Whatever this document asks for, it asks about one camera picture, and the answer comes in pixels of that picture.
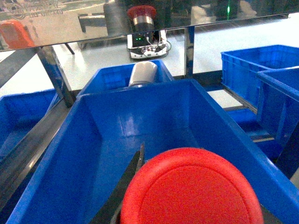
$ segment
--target white cylinder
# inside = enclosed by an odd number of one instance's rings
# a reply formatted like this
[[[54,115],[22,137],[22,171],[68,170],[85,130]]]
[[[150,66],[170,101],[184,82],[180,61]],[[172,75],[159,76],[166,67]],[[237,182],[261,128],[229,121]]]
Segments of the white cylinder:
[[[154,83],[158,66],[153,62],[138,62],[134,65],[129,86]]]

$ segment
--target red circular object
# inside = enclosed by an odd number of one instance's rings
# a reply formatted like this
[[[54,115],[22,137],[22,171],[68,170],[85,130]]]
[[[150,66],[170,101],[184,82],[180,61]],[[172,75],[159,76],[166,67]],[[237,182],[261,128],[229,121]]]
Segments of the red circular object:
[[[121,224],[263,224],[246,178],[217,154],[173,149],[148,161],[125,194]]]
[[[131,19],[136,18],[137,16],[150,16],[152,19],[155,18],[157,12],[156,9],[152,6],[134,6],[131,7],[128,11],[127,11],[128,16]]]

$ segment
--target white floor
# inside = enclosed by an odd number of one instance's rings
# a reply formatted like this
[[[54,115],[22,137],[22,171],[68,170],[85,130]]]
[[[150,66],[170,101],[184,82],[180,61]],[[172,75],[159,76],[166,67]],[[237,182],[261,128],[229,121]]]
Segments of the white floor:
[[[234,25],[211,31],[200,27],[195,36],[194,73],[221,70],[221,52],[273,44],[299,47],[299,14],[291,14],[288,19],[263,22],[252,26]],[[172,49],[163,62],[173,76],[184,73],[184,35],[170,36]],[[80,50],[77,43],[70,46],[72,55],[64,45],[54,49],[64,69],[72,90],[82,89],[99,68],[131,63],[125,44],[110,47],[90,47]],[[0,53],[0,61],[11,52]],[[0,97],[8,94],[35,92],[53,88],[37,56],[34,56],[9,82],[0,89]],[[215,99],[223,92],[210,93]],[[230,97],[218,100],[223,106],[238,105]]]

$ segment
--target plastic crate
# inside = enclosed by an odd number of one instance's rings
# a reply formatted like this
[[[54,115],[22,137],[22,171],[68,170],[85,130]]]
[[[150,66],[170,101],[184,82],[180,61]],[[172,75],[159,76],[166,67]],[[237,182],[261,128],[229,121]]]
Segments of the plastic crate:
[[[162,60],[151,60],[150,62],[153,62],[158,66],[156,83],[174,80]],[[87,93],[98,93],[127,87],[129,85],[134,65],[135,63],[97,70],[87,85],[80,91],[78,96]]]
[[[299,69],[261,72],[257,121],[283,147],[299,121]]]
[[[134,153],[203,147],[232,162],[259,201],[286,224],[299,192],[195,80],[77,99],[7,224],[89,223]]]
[[[283,69],[299,65],[299,48],[273,45],[221,53],[222,83],[257,107],[259,71]]]
[[[0,162],[45,115],[55,90],[0,98]]]

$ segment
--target reflective surface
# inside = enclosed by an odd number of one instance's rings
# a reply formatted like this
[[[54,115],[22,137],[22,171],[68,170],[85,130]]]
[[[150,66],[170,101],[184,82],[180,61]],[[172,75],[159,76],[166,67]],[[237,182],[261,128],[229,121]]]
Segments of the reflective surface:
[[[1,0],[0,48],[130,34],[137,29],[127,11],[140,5],[156,9],[155,30],[299,11],[299,0]]]
[[[76,98],[70,91],[71,87],[65,77],[53,46],[45,46],[37,52],[58,96],[64,98],[67,107],[71,107]]]

